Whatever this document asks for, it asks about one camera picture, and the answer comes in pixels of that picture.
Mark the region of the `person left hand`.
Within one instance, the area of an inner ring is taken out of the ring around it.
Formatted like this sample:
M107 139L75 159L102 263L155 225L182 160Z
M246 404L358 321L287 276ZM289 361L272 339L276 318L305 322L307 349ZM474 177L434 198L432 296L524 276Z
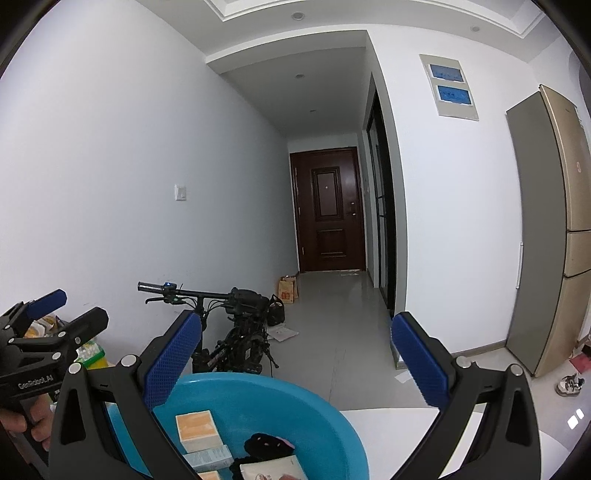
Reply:
M42 394L33 402L27 414L0 409L1 423L12 435L29 431L32 438L48 452L51 444L54 412L47 394Z

